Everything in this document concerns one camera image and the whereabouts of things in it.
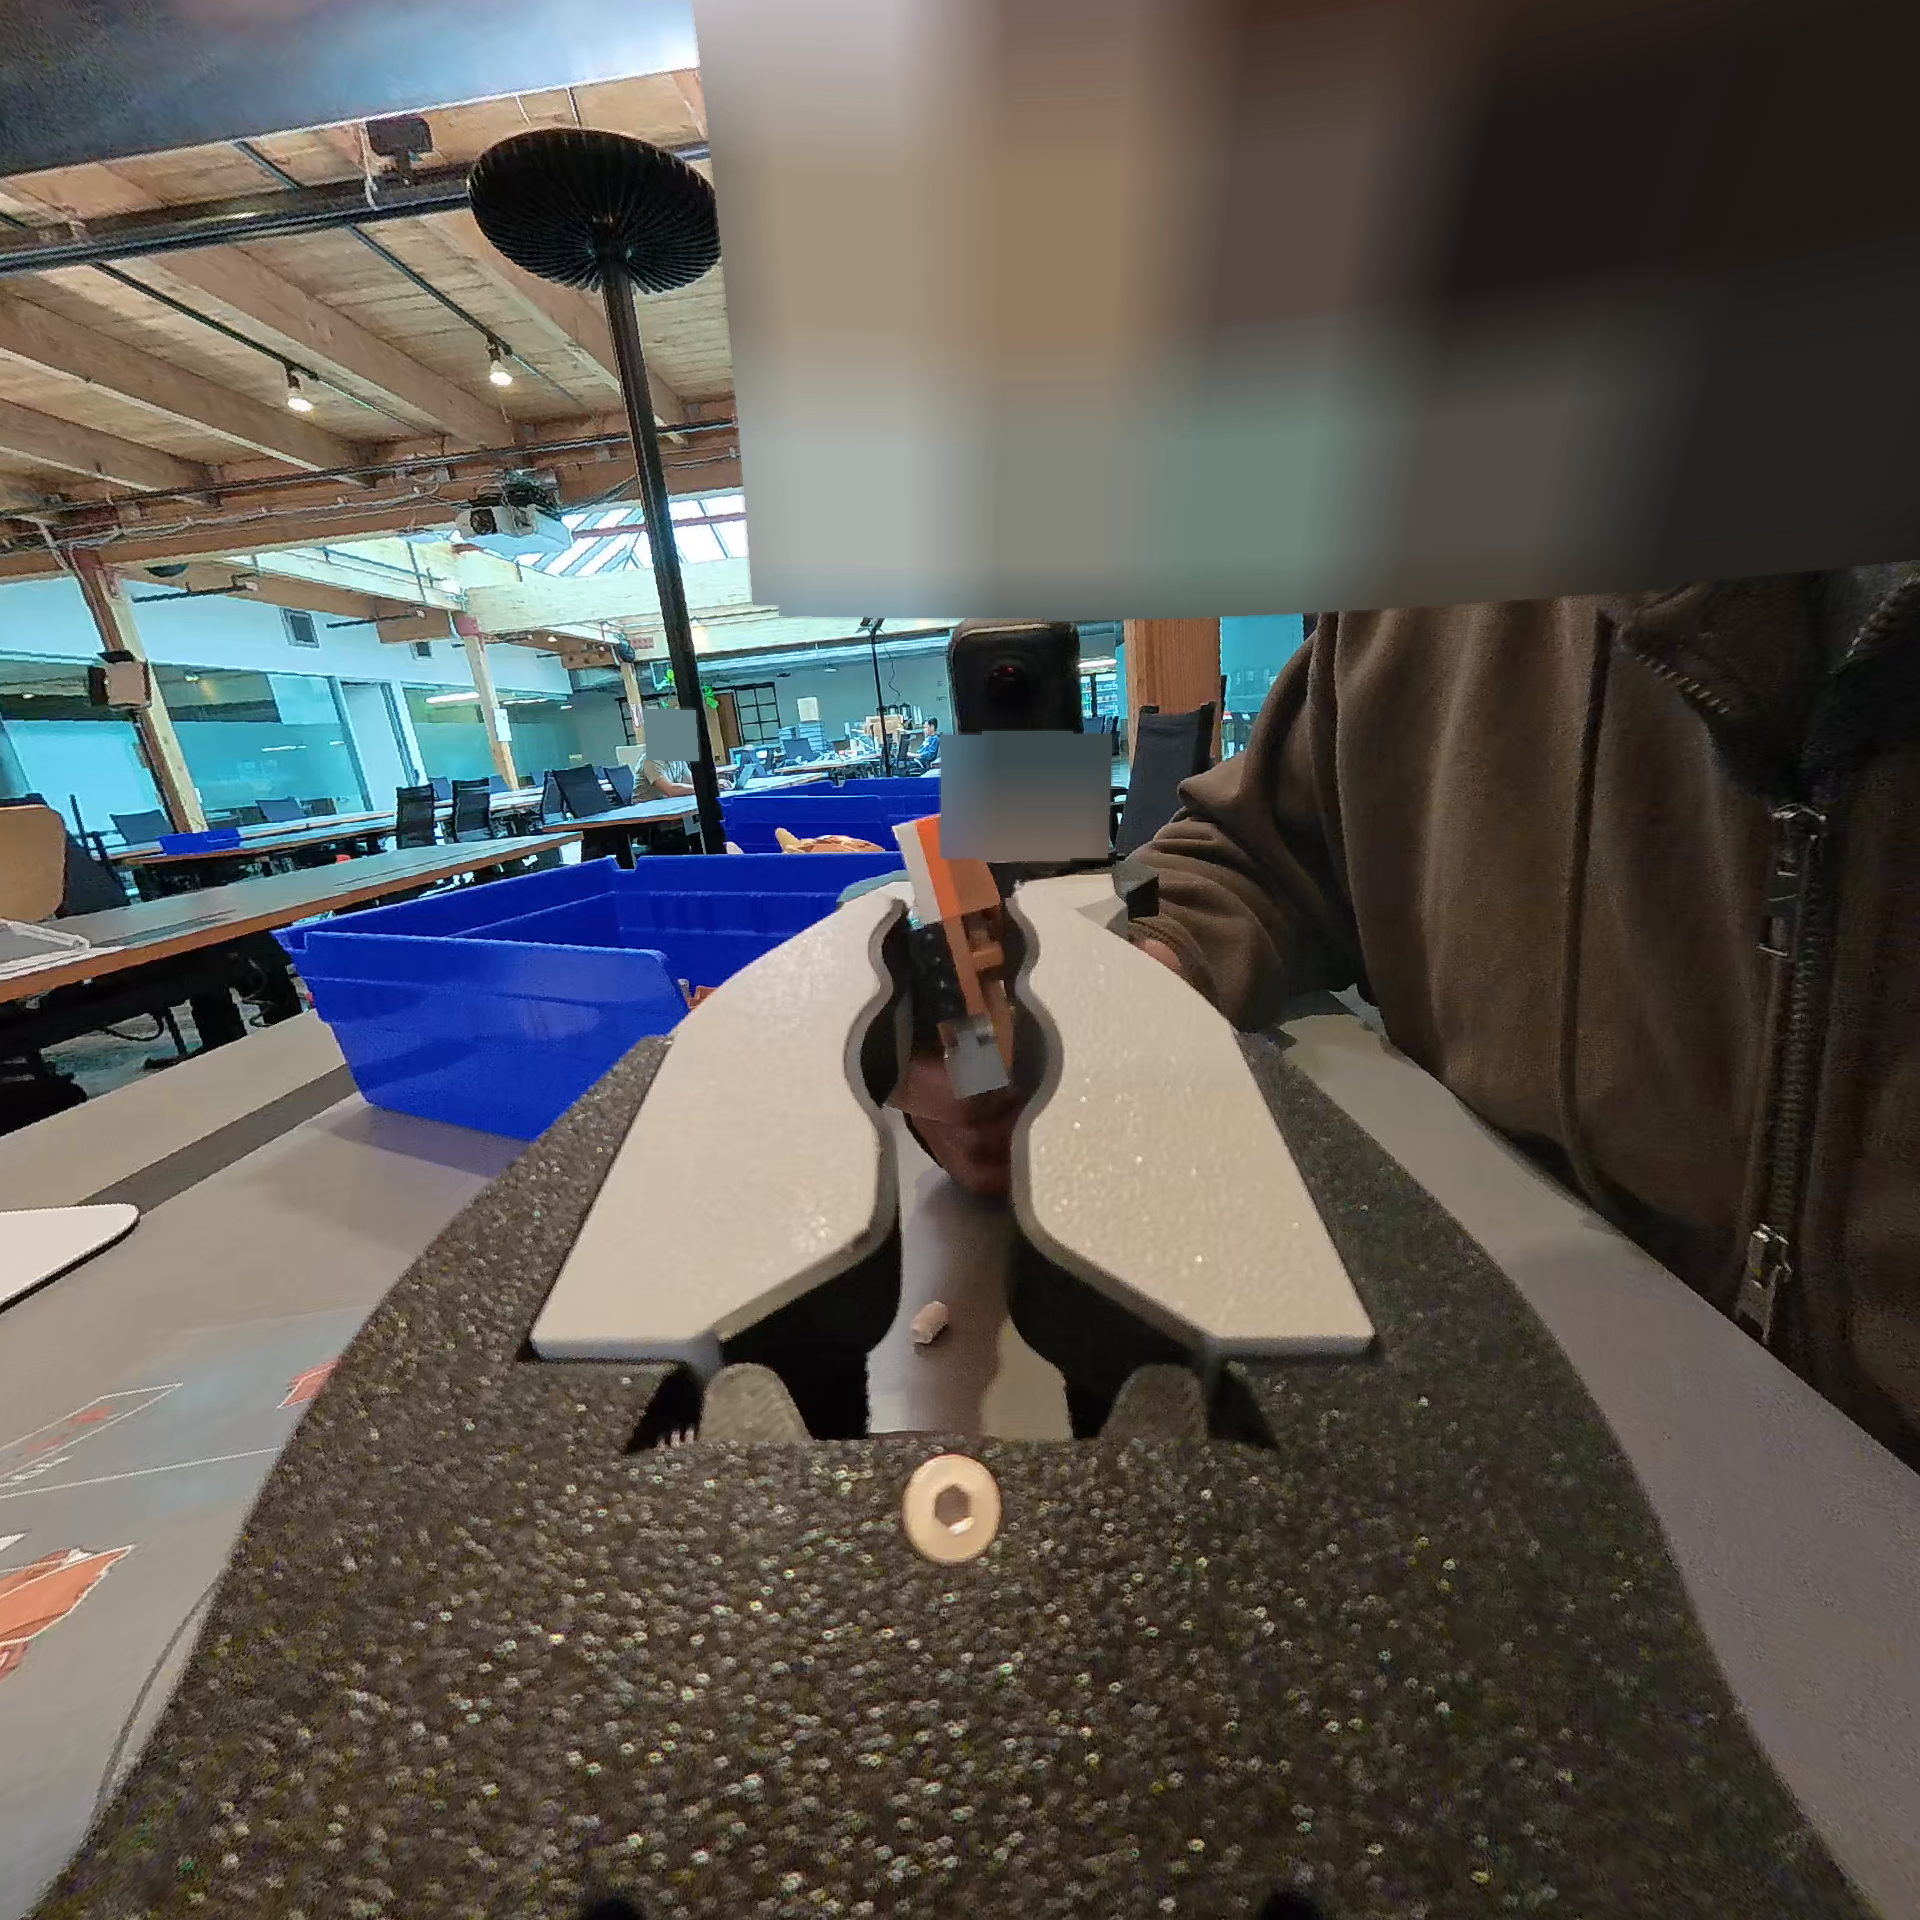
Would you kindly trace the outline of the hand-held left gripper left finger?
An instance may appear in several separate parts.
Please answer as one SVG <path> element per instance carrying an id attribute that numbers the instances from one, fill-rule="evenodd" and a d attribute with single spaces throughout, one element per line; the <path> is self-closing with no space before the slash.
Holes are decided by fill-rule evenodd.
<path id="1" fill-rule="evenodd" d="M 905 896 L 854 896 L 679 1024 L 534 1324 L 541 1359 L 719 1363 L 897 1227 Z"/>

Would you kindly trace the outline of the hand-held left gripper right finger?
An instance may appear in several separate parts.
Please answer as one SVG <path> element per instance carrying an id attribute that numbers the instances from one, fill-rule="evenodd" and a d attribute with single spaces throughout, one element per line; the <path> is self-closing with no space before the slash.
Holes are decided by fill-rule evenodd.
<path id="1" fill-rule="evenodd" d="M 1063 1273 L 1200 1359 L 1363 1352 L 1374 1324 L 1235 1029 L 1125 932 L 1109 879 L 1010 901 L 1040 1079 L 1014 1217 Z"/>

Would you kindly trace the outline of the small brown brick assembly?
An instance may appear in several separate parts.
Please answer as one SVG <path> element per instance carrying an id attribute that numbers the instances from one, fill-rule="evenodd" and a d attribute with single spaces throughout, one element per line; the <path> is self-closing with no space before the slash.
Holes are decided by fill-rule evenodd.
<path id="1" fill-rule="evenodd" d="M 907 883 L 907 963 L 915 1029 L 942 1052 L 951 1089 L 1008 1089 L 1016 1063 L 1016 1016 L 1008 985 L 1006 911 L 992 867 L 947 854 L 934 814 L 895 825 Z"/>

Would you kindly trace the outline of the grey desk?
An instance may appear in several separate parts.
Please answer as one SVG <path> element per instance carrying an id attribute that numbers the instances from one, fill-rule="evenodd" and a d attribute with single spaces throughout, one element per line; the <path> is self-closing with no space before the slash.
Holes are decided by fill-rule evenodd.
<path id="1" fill-rule="evenodd" d="M 1248 1046 L 1379 1356 L 1074 1441 L 999 1221 L 873 1440 L 642 1451 L 518 1356 L 657 1045 L 533 1150 L 293 1025 L 3 1141 L 133 1233 L 3 1312 L 3 1441 L 365 1307 L 22 1915 L 1915 1915 L 1915 1475 L 1331 1003 Z"/>

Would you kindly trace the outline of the person's right hand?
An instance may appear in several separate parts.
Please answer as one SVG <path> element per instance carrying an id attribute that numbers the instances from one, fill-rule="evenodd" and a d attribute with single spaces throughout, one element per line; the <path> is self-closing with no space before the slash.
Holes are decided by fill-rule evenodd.
<path id="1" fill-rule="evenodd" d="M 907 1131 L 958 1188 L 1000 1201 L 1013 1188 L 1021 1097 L 1013 1087 L 958 1094 L 942 1063 L 913 1063 L 894 1097 Z"/>

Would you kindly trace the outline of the black folding chair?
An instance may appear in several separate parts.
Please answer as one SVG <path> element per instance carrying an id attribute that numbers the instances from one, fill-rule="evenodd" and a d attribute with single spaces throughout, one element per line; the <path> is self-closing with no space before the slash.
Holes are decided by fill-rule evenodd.
<path id="1" fill-rule="evenodd" d="M 1183 783 L 1214 764 L 1214 732 L 1214 703 L 1191 710 L 1139 709 L 1112 837 L 1118 856 L 1136 854 L 1176 815 Z"/>

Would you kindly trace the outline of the blue plastic bin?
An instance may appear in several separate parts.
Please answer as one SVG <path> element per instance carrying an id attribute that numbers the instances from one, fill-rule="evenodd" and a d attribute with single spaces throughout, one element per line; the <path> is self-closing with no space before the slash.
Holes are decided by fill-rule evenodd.
<path id="1" fill-rule="evenodd" d="M 536 1137 L 642 1039 L 895 853 L 609 856 L 280 932 L 361 1097 Z"/>
<path id="2" fill-rule="evenodd" d="M 765 783 L 722 795 L 726 841 L 743 854 L 783 851 L 781 832 L 797 841 L 857 841 L 850 853 L 895 854 L 895 828 L 939 811 L 942 780 L 873 776 L 805 783 Z"/>

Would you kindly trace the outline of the long wooden office table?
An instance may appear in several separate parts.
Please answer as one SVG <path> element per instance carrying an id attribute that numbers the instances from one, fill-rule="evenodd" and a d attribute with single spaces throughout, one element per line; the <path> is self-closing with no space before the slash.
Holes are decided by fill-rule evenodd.
<path id="1" fill-rule="evenodd" d="M 503 841 L 361 854 L 315 871 L 234 879 L 53 921 L 49 931 L 82 939 L 82 948 L 3 979 L 3 1057 L 171 1009 L 194 993 L 215 998 L 231 981 L 225 967 L 200 963 L 213 948 L 539 856 L 576 844 L 582 832 L 573 823 Z"/>

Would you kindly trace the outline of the ceiling projector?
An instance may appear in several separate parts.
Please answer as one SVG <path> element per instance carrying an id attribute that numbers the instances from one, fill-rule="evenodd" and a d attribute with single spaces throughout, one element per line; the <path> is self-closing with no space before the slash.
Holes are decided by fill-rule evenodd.
<path id="1" fill-rule="evenodd" d="M 573 542 L 561 508 L 560 484 L 551 473 L 509 468 L 457 510 L 451 542 L 499 557 L 555 557 Z"/>

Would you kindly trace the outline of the black floor lamp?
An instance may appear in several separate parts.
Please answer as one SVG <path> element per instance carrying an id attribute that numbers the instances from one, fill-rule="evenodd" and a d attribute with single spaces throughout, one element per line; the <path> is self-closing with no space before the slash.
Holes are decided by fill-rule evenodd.
<path id="1" fill-rule="evenodd" d="M 656 406 L 639 341 L 638 293 L 674 293 L 719 257 L 714 197 L 679 156 L 631 134 L 536 127 L 488 148 L 467 171 L 471 215 L 493 252 L 541 280 L 597 293 L 608 311 L 615 376 L 635 445 L 642 525 L 685 745 L 656 739 L 659 761 L 689 768 L 702 844 L 726 847 L 681 553 L 669 519 Z"/>

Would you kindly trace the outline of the white flat pad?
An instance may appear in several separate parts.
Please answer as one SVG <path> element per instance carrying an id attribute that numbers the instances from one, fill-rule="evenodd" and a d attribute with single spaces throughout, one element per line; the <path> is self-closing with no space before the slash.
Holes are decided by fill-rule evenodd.
<path id="1" fill-rule="evenodd" d="M 2 1208 L 2 1309 L 53 1285 L 133 1233 L 125 1201 Z"/>

